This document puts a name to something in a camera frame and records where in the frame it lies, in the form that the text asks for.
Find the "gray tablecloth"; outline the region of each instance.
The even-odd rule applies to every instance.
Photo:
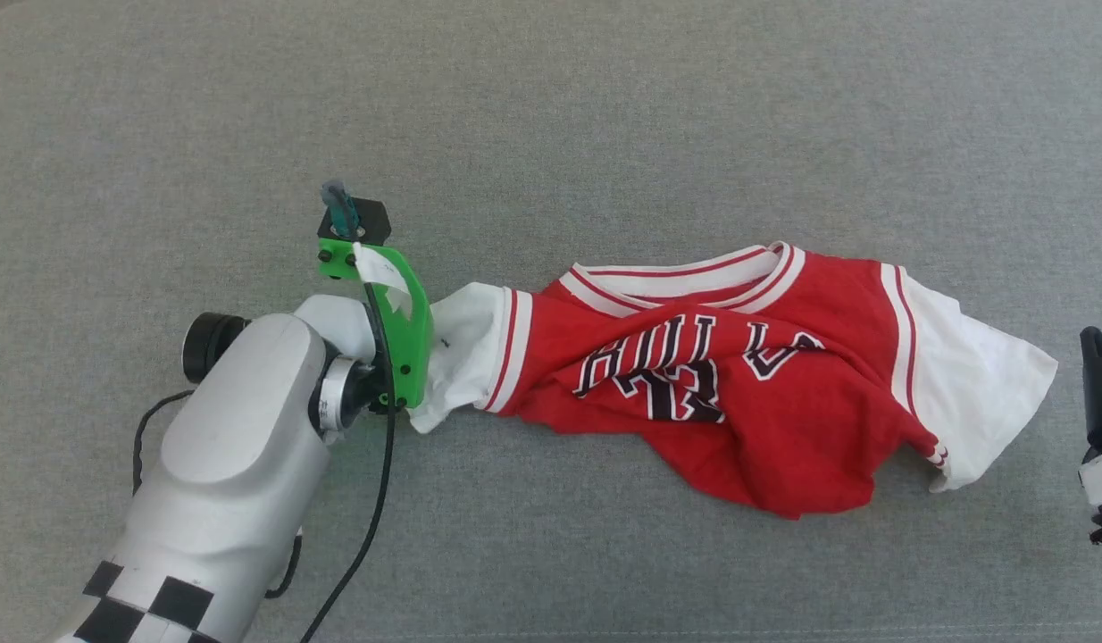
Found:
[[[388,204],[433,298],[785,239],[906,265],[1061,367],[979,483],[930,495],[904,452],[868,507],[800,522],[633,437],[406,428],[320,641],[1102,641],[1076,475],[1102,0],[29,0],[0,11],[0,642],[44,634],[118,536],[197,312],[355,292],[315,272],[333,176]],[[314,614],[381,443],[365,420],[334,449],[250,640]]]

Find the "striped collar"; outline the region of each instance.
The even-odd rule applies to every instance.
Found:
[[[673,267],[575,264],[559,283],[584,304],[612,317],[628,317],[683,298],[754,313],[790,289],[804,261],[803,249],[777,242]]]

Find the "black cable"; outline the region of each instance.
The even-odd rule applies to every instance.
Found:
[[[301,561],[301,533],[293,537],[293,551],[290,553],[290,564],[285,567],[285,575],[281,577],[281,585],[277,586],[277,589],[267,589],[266,598],[272,601],[272,599],[280,599],[281,594],[285,593],[285,590],[290,589],[290,582],[293,582],[293,575],[298,574],[298,561]]]
[[[176,394],[171,395],[171,397],[159,399],[158,404],[155,404],[155,406],[151,406],[150,410],[147,410],[145,415],[142,416],[142,419],[139,420],[139,430],[134,431],[134,451],[130,456],[130,495],[139,493],[139,486],[142,485],[142,435],[143,432],[147,432],[147,422],[150,422],[150,419],[154,417],[154,412],[162,410],[162,408],[169,403],[191,397],[192,394],[192,389],[176,392]]]
[[[333,609],[336,599],[339,598],[342,591],[348,586],[348,581],[352,581],[352,577],[354,577],[356,570],[360,568],[365,556],[368,555],[368,548],[372,545],[372,538],[376,537],[376,528],[380,523],[380,514],[383,513],[383,497],[389,492],[389,472],[392,471],[392,442],[396,437],[397,410],[399,410],[399,406],[396,403],[396,384],[392,382],[392,360],[389,355],[388,335],[383,333],[383,321],[380,319],[379,309],[376,308],[376,292],[371,283],[365,283],[365,296],[368,298],[368,306],[372,311],[372,325],[375,325],[377,341],[379,341],[377,353],[380,354],[380,365],[383,366],[385,383],[388,384],[389,388],[388,433],[383,439],[383,468],[380,469],[380,486],[379,491],[376,492],[376,506],[372,508],[372,518],[368,522],[368,533],[365,534],[360,551],[356,553],[356,558],[352,559],[352,565],[348,566],[346,572],[337,581],[336,587],[329,593],[329,598],[325,599],[322,609],[317,610],[317,615],[309,624],[305,634],[301,637],[301,643],[309,643],[313,637],[314,632],[317,631],[317,628],[322,625],[329,610]]]

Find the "jersey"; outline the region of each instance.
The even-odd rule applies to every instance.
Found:
[[[639,435],[691,485],[779,515],[871,500],[910,444],[933,491],[975,481],[1057,363],[905,269],[777,243],[677,267],[575,265],[543,292],[432,307],[426,432],[473,404],[562,435]]]

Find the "jersey lettering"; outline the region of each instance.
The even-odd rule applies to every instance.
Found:
[[[719,409],[719,367],[712,360],[660,371],[639,371],[615,378],[626,398],[646,394],[650,420],[723,422]]]
[[[779,350],[768,350],[765,347],[765,339],[768,334],[769,325],[761,321],[748,322],[750,326],[750,343],[746,346],[746,353],[742,354],[744,362],[754,371],[758,382],[764,383],[771,379],[777,374],[777,369],[785,366],[800,350],[820,350],[824,347],[821,341],[806,332],[793,335],[793,343]]]
[[[639,333],[637,341],[625,337],[588,354],[575,395],[585,397],[603,379],[612,378],[626,399],[645,397],[646,416],[650,420],[723,422],[725,416],[717,407],[719,367],[706,360],[719,319],[712,314],[694,314],[694,336],[683,341],[682,331],[689,319],[689,314],[678,314]],[[633,341],[633,366],[629,373],[618,375],[624,354]],[[687,354],[682,345],[693,345],[693,353],[689,363],[676,365],[681,358],[679,351]]]
[[[617,373],[625,347],[626,339],[624,337],[588,354],[579,375],[579,387],[575,389],[575,395],[577,397],[585,396],[597,383]]]

